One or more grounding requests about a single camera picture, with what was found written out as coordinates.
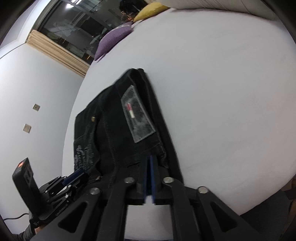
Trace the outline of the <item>left hand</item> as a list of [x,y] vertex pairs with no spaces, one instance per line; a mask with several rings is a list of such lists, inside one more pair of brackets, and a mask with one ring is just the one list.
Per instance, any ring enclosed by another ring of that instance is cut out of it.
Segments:
[[35,228],[35,234],[39,233],[45,226],[39,226],[37,228]]

